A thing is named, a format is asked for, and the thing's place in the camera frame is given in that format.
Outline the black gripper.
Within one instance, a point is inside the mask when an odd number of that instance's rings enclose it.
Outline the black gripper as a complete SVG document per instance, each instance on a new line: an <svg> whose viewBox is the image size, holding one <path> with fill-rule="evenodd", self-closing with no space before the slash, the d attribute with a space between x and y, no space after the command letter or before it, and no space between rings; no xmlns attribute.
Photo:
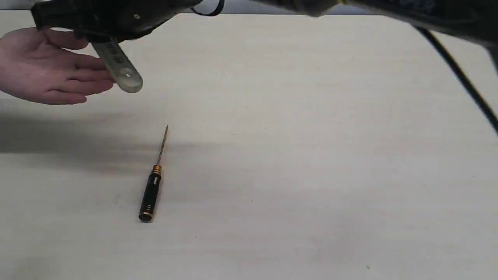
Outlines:
<svg viewBox="0 0 498 280"><path fill-rule="evenodd" d="M50 0L30 9L37 28L61 27L91 37L135 40L199 0Z"/></svg>

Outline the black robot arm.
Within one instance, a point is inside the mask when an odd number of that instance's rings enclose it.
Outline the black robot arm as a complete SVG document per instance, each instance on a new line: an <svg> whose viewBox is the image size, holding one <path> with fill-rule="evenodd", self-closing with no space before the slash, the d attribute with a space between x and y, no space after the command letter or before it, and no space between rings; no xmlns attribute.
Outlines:
<svg viewBox="0 0 498 280"><path fill-rule="evenodd" d="M135 40L199 0L50 0L30 11L38 28L62 27L96 37ZM310 17L342 4L365 8L414 26L496 47L496 0L263 0L262 4Z"/></svg>

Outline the bare human hand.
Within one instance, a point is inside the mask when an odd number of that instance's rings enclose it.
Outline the bare human hand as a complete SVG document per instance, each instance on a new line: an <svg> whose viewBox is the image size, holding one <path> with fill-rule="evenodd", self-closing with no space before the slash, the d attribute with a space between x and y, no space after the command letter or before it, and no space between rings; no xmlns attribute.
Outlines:
<svg viewBox="0 0 498 280"><path fill-rule="evenodd" d="M34 103L76 105L112 89L102 59L78 54L88 46L71 31L13 30L0 41L0 89Z"/></svg>

